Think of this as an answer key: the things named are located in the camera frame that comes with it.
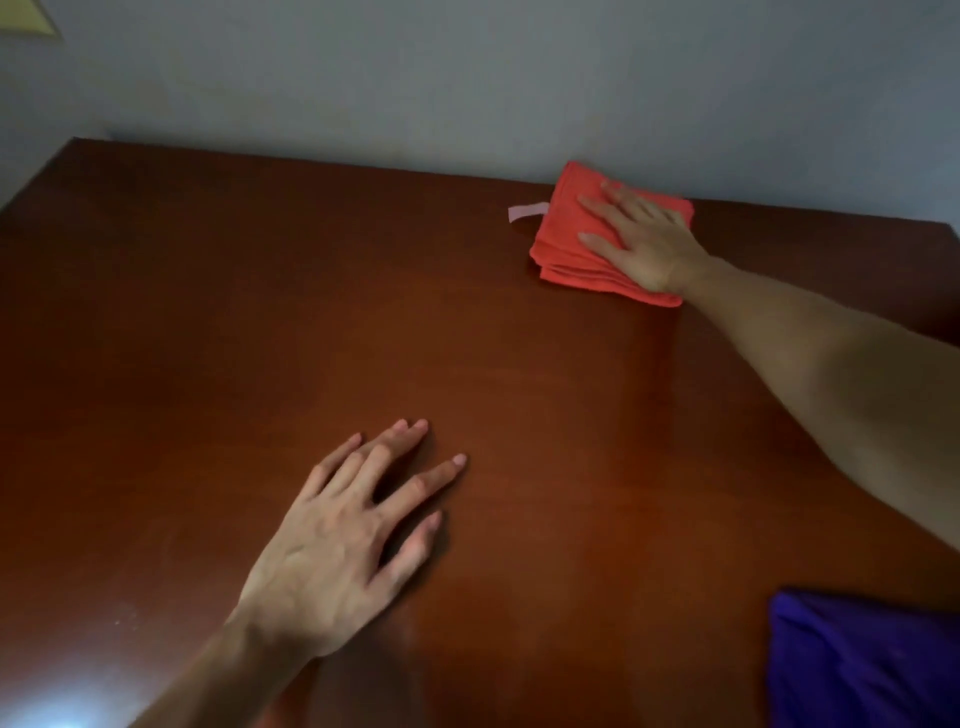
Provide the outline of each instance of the white wall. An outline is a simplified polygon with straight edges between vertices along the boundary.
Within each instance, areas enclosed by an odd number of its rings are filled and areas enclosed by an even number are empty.
[[[960,227],[956,0],[46,6],[63,44],[0,38],[0,194],[106,133]]]

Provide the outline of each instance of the wooden surface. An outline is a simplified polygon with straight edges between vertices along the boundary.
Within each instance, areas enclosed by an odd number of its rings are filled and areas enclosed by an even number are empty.
[[[433,423],[420,463],[472,458],[443,553],[267,724],[759,725],[776,589],[960,608],[960,556],[696,311],[537,280],[506,208],[549,192],[72,142],[0,214],[0,724],[124,724],[314,461],[399,416]],[[946,226],[701,202],[694,229],[958,338]]]

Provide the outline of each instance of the purple cloth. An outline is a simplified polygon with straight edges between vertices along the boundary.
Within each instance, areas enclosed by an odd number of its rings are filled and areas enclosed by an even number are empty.
[[[960,615],[780,592],[770,622],[772,728],[960,726]]]

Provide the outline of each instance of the cleaning cloth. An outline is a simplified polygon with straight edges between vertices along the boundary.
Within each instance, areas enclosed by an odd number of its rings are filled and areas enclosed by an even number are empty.
[[[600,184],[605,179],[602,174],[583,164],[575,161],[567,163],[553,190],[534,246],[530,249],[530,257],[540,266],[540,277],[590,291],[618,293],[653,305],[680,305],[683,299],[679,296],[652,293],[640,288],[605,259],[587,250],[577,237],[580,232],[595,232],[614,245],[620,245],[613,228],[584,210],[577,202],[580,195],[595,200],[604,199]],[[665,209],[676,210],[689,226],[693,218],[693,205],[688,200],[653,192],[634,192]]]
[[[960,725],[960,615],[780,592],[770,622],[771,728]]]

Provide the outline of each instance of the right hand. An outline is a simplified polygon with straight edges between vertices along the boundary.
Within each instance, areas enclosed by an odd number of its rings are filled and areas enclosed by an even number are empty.
[[[674,210],[638,197],[626,187],[603,183],[610,202],[580,197],[588,212],[606,221],[620,236],[623,248],[591,232],[579,237],[589,251],[604,257],[637,285],[653,293],[682,295],[691,270],[711,260]]]

